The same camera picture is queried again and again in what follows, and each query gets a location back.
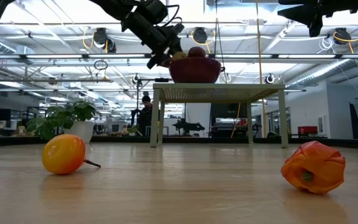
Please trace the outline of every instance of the orange bell pepper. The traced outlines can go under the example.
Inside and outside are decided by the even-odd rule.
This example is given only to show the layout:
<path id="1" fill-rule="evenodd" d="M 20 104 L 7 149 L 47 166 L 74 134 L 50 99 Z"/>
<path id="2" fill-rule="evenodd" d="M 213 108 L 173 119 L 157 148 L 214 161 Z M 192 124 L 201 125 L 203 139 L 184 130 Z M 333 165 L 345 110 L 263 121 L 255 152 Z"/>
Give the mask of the orange bell pepper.
<path id="1" fill-rule="evenodd" d="M 345 158 L 320 142 L 304 143 L 288 158 L 281 174 L 294 187 L 325 194 L 344 182 Z"/>

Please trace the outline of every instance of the red bowl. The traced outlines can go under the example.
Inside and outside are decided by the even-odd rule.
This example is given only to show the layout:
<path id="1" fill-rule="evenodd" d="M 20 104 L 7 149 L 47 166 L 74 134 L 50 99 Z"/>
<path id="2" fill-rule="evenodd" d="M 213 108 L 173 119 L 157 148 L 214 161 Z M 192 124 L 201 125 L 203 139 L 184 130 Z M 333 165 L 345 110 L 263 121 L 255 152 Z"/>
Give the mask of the red bowl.
<path id="1" fill-rule="evenodd" d="M 215 83 L 221 64 L 206 57 L 190 57 L 172 62 L 169 72 L 175 83 Z"/>

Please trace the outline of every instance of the wooden table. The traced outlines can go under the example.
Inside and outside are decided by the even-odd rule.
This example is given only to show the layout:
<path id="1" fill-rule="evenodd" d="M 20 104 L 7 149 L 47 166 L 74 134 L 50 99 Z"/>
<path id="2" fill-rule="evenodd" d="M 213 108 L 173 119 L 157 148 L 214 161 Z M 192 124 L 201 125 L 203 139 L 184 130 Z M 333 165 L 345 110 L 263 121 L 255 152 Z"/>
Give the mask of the wooden table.
<path id="1" fill-rule="evenodd" d="M 199 84 L 199 83 L 154 83 L 154 108 L 160 108 L 160 125 L 158 126 L 158 110 L 153 110 L 150 146 L 162 144 L 165 103 L 246 103 L 247 120 L 252 120 L 251 103 L 278 93 L 280 110 L 280 135 L 282 147 L 288 146 L 287 113 L 285 111 L 285 85 L 259 84 Z M 252 130 L 252 122 L 248 122 L 248 130 Z M 254 139 L 248 135 L 249 143 Z"/>

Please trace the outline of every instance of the red box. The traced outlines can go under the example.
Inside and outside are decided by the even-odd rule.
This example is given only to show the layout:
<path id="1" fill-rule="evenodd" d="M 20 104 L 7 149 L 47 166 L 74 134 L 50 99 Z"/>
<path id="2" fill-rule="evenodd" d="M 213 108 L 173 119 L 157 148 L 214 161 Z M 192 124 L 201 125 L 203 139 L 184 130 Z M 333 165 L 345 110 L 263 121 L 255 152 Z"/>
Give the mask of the red box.
<path id="1" fill-rule="evenodd" d="M 298 134 L 318 134 L 317 126 L 298 127 Z"/>

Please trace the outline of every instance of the person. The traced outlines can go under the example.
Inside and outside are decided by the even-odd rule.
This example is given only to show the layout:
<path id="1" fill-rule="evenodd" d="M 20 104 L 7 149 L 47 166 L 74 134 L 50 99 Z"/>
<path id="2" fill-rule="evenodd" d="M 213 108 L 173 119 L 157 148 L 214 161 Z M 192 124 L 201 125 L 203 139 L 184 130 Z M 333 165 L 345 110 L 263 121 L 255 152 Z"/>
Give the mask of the person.
<path id="1" fill-rule="evenodd" d="M 146 127 L 152 125 L 153 104 L 149 96 L 143 96 L 142 102 L 144 108 L 139 111 L 138 130 L 146 136 Z"/>

